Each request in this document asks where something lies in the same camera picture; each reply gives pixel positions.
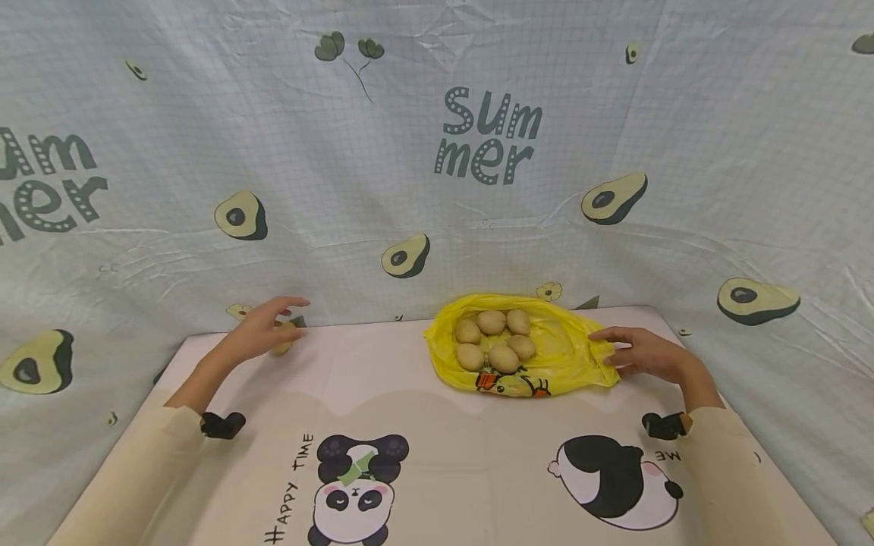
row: yellow plastic bag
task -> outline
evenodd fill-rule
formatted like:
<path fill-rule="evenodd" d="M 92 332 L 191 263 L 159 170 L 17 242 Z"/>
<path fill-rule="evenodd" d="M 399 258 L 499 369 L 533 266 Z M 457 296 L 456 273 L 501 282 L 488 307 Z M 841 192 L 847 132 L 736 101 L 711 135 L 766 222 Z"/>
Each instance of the yellow plastic bag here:
<path fill-rule="evenodd" d="M 480 311 L 522 309 L 531 317 L 531 340 L 538 353 L 512 375 L 488 365 L 479 372 L 466 371 L 455 357 L 454 328 L 460 319 L 474 318 Z M 609 342 L 592 342 L 588 336 L 603 327 L 536 298 L 500 294 L 471 294 L 445 306 L 425 332 L 434 371 L 446 384 L 461 390 L 491 392 L 509 397 L 548 397 L 587 385 L 612 387 L 619 381 L 616 370 L 604 364 L 613 354 Z M 510 334 L 485 336 L 480 348 L 488 351 Z"/>

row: grid pattern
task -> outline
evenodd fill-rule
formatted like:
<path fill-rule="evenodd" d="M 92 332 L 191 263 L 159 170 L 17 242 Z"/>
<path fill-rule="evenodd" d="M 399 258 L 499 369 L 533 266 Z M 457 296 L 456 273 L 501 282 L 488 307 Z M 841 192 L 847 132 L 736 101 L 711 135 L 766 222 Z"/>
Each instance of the grid pattern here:
<path fill-rule="evenodd" d="M 68 389 L 0 390 L 12 543 L 48 538 L 172 350 L 231 328 L 233 303 L 301 294 L 310 325 L 389 321 L 547 281 L 562 284 L 559 305 L 649 304 L 692 330 L 685 341 L 833 536 L 867 540 L 874 57 L 850 51 L 874 31 L 867 3 L 7 4 L 0 126 L 28 154 L 30 135 L 78 135 L 97 163 L 62 170 L 53 156 L 59 172 L 43 175 L 29 155 L 63 200 L 48 217 L 78 225 L 22 225 L 18 241 L 0 230 L 0 353 L 46 329 L 76 337 Z M 332 31 L 345 51 L 316 59 Z M 360 38 L 385 48 L 365 69 Z M 444 105 L 455 86 L 474 117 L 487 91 L 488 120 L 505 93 L 508 115 L 541 107 L 537 138 L 444 133 L 461 121 Z M 469 166 L 434 174 L 443 138 L 472 157 L 489 138 L 504 158 L 534 152 L 512 185 L 486 186 Z M 587 191 L 637 170 L 650 186 L 624 221 L 583 217 Z M 62 186 L 89 176 L 108 180 L 92 222 Z M 27 179 L 0 181 L 0 203 L 12 210 Z M 216 228 L 215 207 L 239 190 L 264 204 L 266 239 Z M 386 275 L 382 253 L 417 232 L 431 244 L 424 271 Z M 715 299 L 734 276 L 791 286 L 801 308 L 756 328 L 728 321 Z"/>

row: cartoon panda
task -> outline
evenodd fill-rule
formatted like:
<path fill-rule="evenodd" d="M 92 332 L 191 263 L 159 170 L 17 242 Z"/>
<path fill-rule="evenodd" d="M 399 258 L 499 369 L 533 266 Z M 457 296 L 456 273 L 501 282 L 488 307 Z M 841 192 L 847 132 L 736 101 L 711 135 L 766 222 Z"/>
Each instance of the cartoon panda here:
<path fill-rule="evenodd" d="M 326 438 L 316 451 L 323 485 L 316 491 L 310 546 L 381 546 L 394 503 L 391 483 L 409 452 L 410 445 L 398 434 L 369 441 L 341 434 Z"/>
<path fill-rule="evenodd" d="M 549 472 L 589 514 L 620 529 L 647 531 L 674 519 L 683 489 L 643 450 L 606 436 L 579 436 L 558 449 Z"/>

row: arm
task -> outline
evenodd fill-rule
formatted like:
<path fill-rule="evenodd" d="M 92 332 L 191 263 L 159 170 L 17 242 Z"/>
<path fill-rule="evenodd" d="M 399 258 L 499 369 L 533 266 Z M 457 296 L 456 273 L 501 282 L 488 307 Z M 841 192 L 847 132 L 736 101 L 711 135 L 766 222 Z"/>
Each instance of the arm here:
<path fill-rule="evenodd" d="M 607 328 L 590 337 L 630 345 L 617 349 L 607 360 L 621 377 L 649 373 L 680 386 L 688 432 L 680 440 L 683 460 L 701 494 L 708 544 L 791 544 L 791 535 L 760 475 L 753 437 L 740 417 L 725 408 L 704 363 L 642 328 Z"/>
<path fill-rule="evenodd" d="M 272 347 L 303 337 L 299 328 L 275 328 L 300 298 L 273 298 L 249 316 L 198 363 L 164 407 L 135 424 L 103 463 L 49 546 L 138 544 L 177 476 L 203 444 L 200 415 L 228 375 Z"/>

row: table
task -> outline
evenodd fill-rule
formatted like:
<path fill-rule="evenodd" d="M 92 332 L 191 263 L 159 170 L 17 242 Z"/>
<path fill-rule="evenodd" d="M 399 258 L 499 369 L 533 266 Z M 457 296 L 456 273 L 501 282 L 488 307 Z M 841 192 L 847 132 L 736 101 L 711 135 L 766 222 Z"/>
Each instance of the table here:
<path fill-rule="evenodd" d="M 578 313 L 679 342 L 651 308 Z M 704 544 L 682 449 L 641 425 L 645 413 L 683 409 L 676 386 L 634 377 L 546 398 L 453 390 L 431 366 L 429 324 L 310 328 L 286 355 L 240 366 L 210 411 L 239 411 L 246 426 L 234 440 L 207 441 L 146 543 Z M 222 336 L 186 340 L 131 427 Z M 793 521 L 793 543 L 834 544 L 764 450 L 753 449 Z M 630 482 L 602 494 L 595 474 L 560 472 L 580 450 Z"/>

